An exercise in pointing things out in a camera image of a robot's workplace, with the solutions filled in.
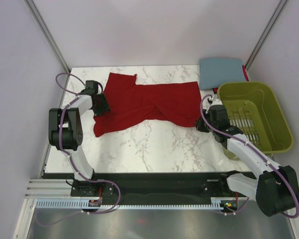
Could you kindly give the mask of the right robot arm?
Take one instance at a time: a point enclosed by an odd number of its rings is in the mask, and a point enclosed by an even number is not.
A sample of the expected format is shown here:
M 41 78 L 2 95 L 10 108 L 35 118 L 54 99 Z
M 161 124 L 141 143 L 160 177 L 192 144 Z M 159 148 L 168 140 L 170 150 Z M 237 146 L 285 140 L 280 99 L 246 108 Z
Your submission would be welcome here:
M 218 183 L 224 196 L 237 192 L 256 201 L 268 217 L 276 214 L 295 219 L 299 216 L 299 184 L 296 171 L 289 165 L 281 166 L 254 146 L 247 136 L 230 124 L 225 106 L 211 94 L 202 98 L 209 103 L 204 109 L 200 103 L 200 118 L 195 123 L 200 132 L 211 132 L 215 140 L 235 154 L 254 174 L 249 178 L 231 171 Z

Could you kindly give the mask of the red t-shirt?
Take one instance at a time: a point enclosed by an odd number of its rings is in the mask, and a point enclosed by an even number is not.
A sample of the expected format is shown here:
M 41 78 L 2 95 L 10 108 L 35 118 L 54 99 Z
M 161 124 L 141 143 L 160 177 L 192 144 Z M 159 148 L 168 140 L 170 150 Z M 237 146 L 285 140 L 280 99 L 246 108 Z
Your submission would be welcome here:
M 110 111 L 95 116 L 94 134 L 125 130 L 145 120 L 164 120 L 194 127 L 200 116 L 197 82 L 136 84 L 137 75 L 110 73 L 104 90 Z

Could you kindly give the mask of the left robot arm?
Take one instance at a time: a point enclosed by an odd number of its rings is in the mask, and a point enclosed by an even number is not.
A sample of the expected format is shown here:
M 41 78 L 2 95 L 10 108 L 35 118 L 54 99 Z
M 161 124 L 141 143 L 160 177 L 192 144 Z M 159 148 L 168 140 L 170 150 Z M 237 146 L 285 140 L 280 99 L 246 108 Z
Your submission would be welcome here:
M 71 195 L 74 197 L 98 196 L 102 188 L 92 179 L 94 169 L 82 148 L 84 135 L 81 116 L 87 111 L 92 111 L 97 117 L 110 111 L 103 86 L 97 81 L 86 81 L 85 88 L 75 95 L 75 99 L 63 108 L 50 109 L 48 114 L 48 140 L 69 160 L 74 171 L 71 184 Z

